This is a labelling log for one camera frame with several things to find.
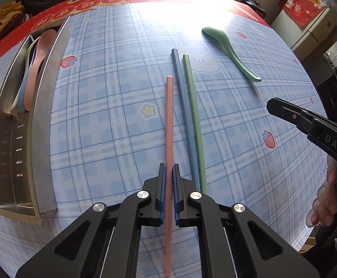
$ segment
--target yellow star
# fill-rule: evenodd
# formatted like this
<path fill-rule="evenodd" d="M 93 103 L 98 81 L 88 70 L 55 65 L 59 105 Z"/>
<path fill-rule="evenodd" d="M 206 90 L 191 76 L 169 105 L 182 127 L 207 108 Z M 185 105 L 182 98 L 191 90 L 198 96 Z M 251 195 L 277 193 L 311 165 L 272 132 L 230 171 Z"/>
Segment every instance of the yellow star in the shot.
<path fill-rule="evenodd" d="M 154 106 L 149 106 L 147 104 L 144 105 L 142 110 L 140 111 L 146 118 L 150 116 L 154 116 L 156 114 L 156 110 Z"/>

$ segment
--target stainless steel utensil holder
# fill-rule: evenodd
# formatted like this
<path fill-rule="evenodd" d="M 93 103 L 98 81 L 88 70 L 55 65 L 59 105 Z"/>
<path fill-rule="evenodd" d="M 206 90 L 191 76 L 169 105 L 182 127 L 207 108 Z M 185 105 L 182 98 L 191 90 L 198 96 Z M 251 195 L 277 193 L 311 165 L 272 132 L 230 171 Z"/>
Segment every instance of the stainless steel utensil holder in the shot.
<path fill-rule="evenodd" d="M 0 90 L 0 215 L 42 225 L 41 216 L 56 210 L 50 164 L 50 117 L 60 62 L 71 36 L 68 18 L 29 35 L 10 66 Z M 10 107 L 34 39 L 48 29 L 55 37 L 39 72 L 33 110 L 13 116 Z"/>

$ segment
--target beige spoon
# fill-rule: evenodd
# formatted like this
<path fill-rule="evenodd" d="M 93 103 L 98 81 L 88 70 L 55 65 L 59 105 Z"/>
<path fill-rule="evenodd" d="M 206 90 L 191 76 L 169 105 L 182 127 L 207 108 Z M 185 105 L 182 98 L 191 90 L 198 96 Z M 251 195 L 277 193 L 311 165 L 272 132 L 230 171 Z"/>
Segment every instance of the beige spoon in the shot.
<path fill-rule="evenodd" d="M 28 75 L 28 80 L 26 84 L 26 90 L 24 93 L 24 107 L 27 111 L 30 111 L 32 108 L 32 98 L 35 90 L 35 84 L 37 80 L 37 75 L 40 70 L 42 61 L 44 60 L 47 52 L 49 51 L 51 44 L 57 35 L 57 32 L 54 29 L 49 29 L 45 31 L 38 40 L 36 46 L 36 55 L 31 68 L 31 71 Z"/>

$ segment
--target green chopstick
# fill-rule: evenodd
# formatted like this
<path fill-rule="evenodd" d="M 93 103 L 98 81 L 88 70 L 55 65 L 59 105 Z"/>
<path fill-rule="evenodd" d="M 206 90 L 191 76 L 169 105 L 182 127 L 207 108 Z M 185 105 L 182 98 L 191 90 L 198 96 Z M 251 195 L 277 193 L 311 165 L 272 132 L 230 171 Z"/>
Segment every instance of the green chopstick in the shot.
<path fill-rule="evenodd" d="M 207 181 L 206 181 L 206 167 L 204 165 L 204 151 L 201 122 L 199 120 L 198 104 L 196 97 L 196 89 L 194 88 L 193 73 L 191 71 L 190 60 L 187 54 L 183 55 L 183 62 L 185 68 L 185 75 L 187 76 L 190 106 L 193 117 L 194 135 L 196 137 L 197 158 L 199 167 L 199 180 L 201 185 L 201 192 L 207 194 Z"/>

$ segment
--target metal screw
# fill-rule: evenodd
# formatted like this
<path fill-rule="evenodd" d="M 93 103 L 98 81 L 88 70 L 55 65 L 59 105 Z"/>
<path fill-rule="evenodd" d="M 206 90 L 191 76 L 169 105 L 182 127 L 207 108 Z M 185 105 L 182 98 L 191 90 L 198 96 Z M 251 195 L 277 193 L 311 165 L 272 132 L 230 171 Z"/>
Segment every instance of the metal screw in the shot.
<path fill-rule="evenodd" d="M 140 199 L 145 199 L 145 198 L 147 198 L 149 196 L 149 192 L 145 191 L 145 190 L 142 190 L 142 191 L 139 191 L 136 195 Z"/>
<path fill-rule="evenodd" d="M 96 212 L 101 212 L 104 210 L 104 205 L 102 203 L 96 203 L 94 206 L 92 206 L 92 209 Z"/>
<path fill-rule="evenodd" d="M 243 204 L 235 204 L 234 205 L 234 211 L 235 212 L 243 212 L 246 210 L 246 207 Z"/>
<path fill-rule="evenodd" d="M 202 197 L 202 193 L 194 191 L 190 194 L 190 197 L 194 200 L 199 200 Z"/>

